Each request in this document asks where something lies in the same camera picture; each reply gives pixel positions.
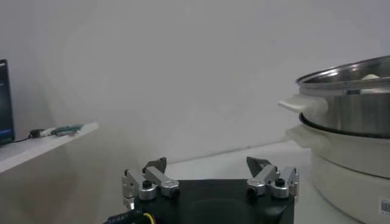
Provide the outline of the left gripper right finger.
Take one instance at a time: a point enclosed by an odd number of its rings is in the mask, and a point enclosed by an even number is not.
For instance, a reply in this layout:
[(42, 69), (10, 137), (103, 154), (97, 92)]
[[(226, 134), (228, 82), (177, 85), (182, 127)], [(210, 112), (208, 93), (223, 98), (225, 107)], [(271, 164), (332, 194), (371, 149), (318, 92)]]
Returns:
[(299, 196), (299, 173), (295, 167), (280, 170), (268, 160), (254, 157), (247, 157), (246, 163), (252, 174), (247, 180), (248, 196), (270, 194), (278, 199)]

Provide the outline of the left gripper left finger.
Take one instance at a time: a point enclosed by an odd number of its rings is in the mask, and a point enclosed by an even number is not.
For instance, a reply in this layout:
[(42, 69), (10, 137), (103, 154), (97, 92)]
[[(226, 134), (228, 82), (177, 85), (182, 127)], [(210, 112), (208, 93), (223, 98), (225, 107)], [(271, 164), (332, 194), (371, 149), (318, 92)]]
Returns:
[(158, 195), (177, 198), (180, 195), (178, 180), (165, 175), (167, 159), (149, 161), (141, 170), (126, 169), (122, 176), (122, 202), (127, 209), (135, 208), (135, 200), (152, 201)]

